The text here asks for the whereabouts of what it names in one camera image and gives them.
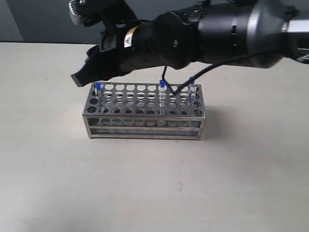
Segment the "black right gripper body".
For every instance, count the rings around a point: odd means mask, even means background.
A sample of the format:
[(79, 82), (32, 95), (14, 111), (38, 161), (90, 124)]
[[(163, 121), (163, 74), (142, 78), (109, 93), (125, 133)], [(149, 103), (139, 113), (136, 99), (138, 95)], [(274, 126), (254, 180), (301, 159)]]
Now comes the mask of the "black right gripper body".
[(135, 70), (160, 66), (179, 70), (196, 60), (197, 21), (183, 12), (161, 14), (128, 31), (132, 32), (129, 47), (125, 47), (127, 31), (121, 29), (116, 37), (116, 48), (92, 50), (85, 62), (90, 68), (90, 77), (110, 80)]

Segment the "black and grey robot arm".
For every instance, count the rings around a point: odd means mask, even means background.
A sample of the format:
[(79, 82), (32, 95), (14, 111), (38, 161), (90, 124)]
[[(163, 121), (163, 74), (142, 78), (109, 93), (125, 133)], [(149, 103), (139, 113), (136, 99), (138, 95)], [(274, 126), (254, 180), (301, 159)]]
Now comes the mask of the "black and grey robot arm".
[(309, 13), (279, 0), (203, 0), (138, 19), (124, 0), (72, 0), (74, 24), (103, 23), (99, 44), (71, 77), (83, 87), (134, 70), (192, 62), (267, 69), (282, 58), (309, 62)]

